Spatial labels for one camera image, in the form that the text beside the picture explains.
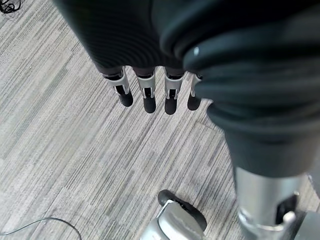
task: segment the metal joint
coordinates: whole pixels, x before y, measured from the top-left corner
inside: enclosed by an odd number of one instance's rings
[[[103,77],[108,81],[108,83],[114,88],[115,92],[118,95],[121,95],[119,91],[117,90],[118,86],[122,86],[124,93],[127,95],[130,92],[130,87],[129,87],[129,81],[127,78],[127,74],[125,71],[125,68],[122,68],[122,71],[113,74],[113,75],[106,75],[103,74]]]
[[[201,76],[194,74],[191,81],[191,91],[190,91],[192,97],[196,97],[195,86],[199,82],[201,82]]]
[[[147,98],[146,95],[146,89],[150,89],[151,92],[151,98],[153,99],[155,97],[155,91],[156,91],[156,76],[155,73],[153,72],[153,75],[148,78],[143,78],[140,76],[136,77],[138,80],[139,88],[142,93],[142,96],[144,99]]]
[[[167,71],[165,71],[165,81],[164,81],[164,90],[165,90],[165,98],[170,99],[170,90],[174,90],[174,99],[176,100],[178,98],[182,81],[183,81],[184,75],[182,75],[178,79],[173,79]]]

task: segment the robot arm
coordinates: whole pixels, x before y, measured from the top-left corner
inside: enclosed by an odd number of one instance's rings
[[[243,233],[280,239],[295,220],[301,176],[320,141],[320,1],[54,2],[125,106],[132,95],[125,74],[111,74],[115,68],[171,69],[168,114],[176,110],[177,72],[197,74],[189,108],[213,100],[207,113],[224,130]],[[136,73],[152,113],[153,75]],[[158,221],[171,221],[168,210],[184,214],[168,202]]]

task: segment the wire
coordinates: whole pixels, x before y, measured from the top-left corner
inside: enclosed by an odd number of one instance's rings
[[[19,5],[16,8],[16,5],[12,2],[9,2],[9,0],[0,0],[0,12],[4,14],[12,14],[16,11],[18,11],[21,7],[21,0],[19,0]]]
[[[41,221],[48,221],[48,220],[59,221],[59,222],[62,222],[62,223],[64,223],[64,224],[67,224],[69,227],[71,227],[71,228],[76,232],[76,234],[78,235],[79,240],[82,240],[81,234],[80,234],[80,232],[78,231],[78,229],[76,229],[75,226],[73,226],[73,225],[72,225],[70,222],[68,222],[68,221],[65,221],[65,220],[63,220],[63,219],[56,218],[56,217],[44,217],[44,218],[40,218],[40,219],[38,219],[38,220],[36,220],[36,221],[33,221],[33,222],[31,222],[31,223],[29,223],[29,224],[27,224],[27,225],[25,225],[25,226],[23,226],[23,227],[20,227],[20,228],[14,230],[14,231],[5,232],[5,233],[1,233],[1,232],[0,232],[0,236],[11,235],[11,234],[14,234],[14,233],[16,233],[16,232],[21,231],[22,229],[25,229],[25,228],[29,227],[29,226],[32,225],[32,224],[35,224],[35,223],[38,223],[38,222],[41,222]]]

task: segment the gray carpet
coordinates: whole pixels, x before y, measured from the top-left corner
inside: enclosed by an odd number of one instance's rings
[[[187,109],[191,76],[175,115],[147,114],[133,71],[125,108],[49,1],[0,15],[0,231],[41,217],[76,225],[84,240],[138,240],[170,189],[208,221],[209,240],[240,240],[230,157],[208,102]],[[300,208],[320,211],[307,178]],[[62,223],[39,223],[4,240],[75,240]]]

